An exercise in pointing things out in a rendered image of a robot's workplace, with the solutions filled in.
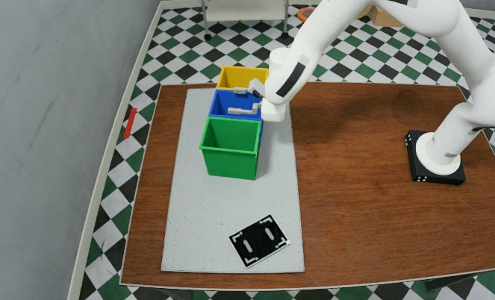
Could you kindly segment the yellow open-top bin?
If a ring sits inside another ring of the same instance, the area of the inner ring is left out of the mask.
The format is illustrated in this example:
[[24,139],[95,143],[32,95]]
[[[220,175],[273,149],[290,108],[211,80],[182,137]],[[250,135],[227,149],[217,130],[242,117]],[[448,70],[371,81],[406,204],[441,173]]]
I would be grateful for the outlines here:
[[265,85],[268,74],[269,69],[223,66],[217,90],[233,90],[233,87],[249,88],[249,82],[255,78]]

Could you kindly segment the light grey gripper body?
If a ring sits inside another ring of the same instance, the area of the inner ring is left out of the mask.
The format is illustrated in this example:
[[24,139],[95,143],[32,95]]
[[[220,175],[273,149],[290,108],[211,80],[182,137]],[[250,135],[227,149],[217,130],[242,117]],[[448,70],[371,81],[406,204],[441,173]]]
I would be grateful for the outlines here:
[[267,99],[263,97],[262,106],[261,106],[262,119],[265,121],[272,121],[272,122],[283,121],[287,102],[281,105],[274,105],[269,103]]

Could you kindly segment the green open-top bin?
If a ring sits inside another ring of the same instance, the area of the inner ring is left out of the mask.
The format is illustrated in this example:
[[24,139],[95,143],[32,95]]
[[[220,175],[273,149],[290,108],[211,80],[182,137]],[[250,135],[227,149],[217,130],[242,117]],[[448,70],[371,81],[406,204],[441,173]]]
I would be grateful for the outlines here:
[[208,116],[199,149],[208,175],[255,181],[261,121]]

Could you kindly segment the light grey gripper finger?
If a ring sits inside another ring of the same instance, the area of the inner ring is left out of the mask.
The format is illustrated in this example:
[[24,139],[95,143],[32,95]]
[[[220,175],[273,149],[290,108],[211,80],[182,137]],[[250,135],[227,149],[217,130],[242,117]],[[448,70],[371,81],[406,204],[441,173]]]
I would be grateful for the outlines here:
[[262,106],[262,101],[263,98],[261,97],[260,103],[253,103],[252,110],[241,110],[240,108],[228,108],[228,113],[233,113],[233,114],[257,114],[258,108],[261,108]]
[[248,89],[249,88],[234,87],[233,93],[246,94],[246,92],[248,92]]

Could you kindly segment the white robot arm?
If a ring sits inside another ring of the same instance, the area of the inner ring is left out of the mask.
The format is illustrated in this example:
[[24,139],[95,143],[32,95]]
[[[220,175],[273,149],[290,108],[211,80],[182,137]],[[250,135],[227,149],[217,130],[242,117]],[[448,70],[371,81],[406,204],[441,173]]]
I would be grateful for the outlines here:
[[416,144],[417,156],[428,170],[450,175],[467,145],[483,129],[495,128],[495,55],[459,0],[322,0],[291,48],[270,53],[267,85],[255,78],[248,91],[275,105],[290,101],[311,77],[323,52],[370,5],[417,34],[437,37],[443,53],[463,73],[473,104],[457,104],[436,132],[422,135]]

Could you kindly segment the blue bin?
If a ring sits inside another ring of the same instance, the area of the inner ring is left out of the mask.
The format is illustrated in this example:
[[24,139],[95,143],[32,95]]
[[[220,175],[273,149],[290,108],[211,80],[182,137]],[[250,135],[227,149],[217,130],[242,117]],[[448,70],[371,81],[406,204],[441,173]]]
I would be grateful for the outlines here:
[[257,114],[228,113],[229,107],[241,108],[241,110],[252,110],[253,103],[260,103],[260,99],[261,96],[260,98],[257,99],[250,92],[246,92],[246,94],[237,94],[237,93],[233,93],[233,90],[216,89],[208,116],[229,118],[229,119],[245,119],[245,120],[261,121],[261,128],[259,133],[259,150],[260,150],[261,137],[264,126],[264,120],[261,117],[261,108],[258,108]]

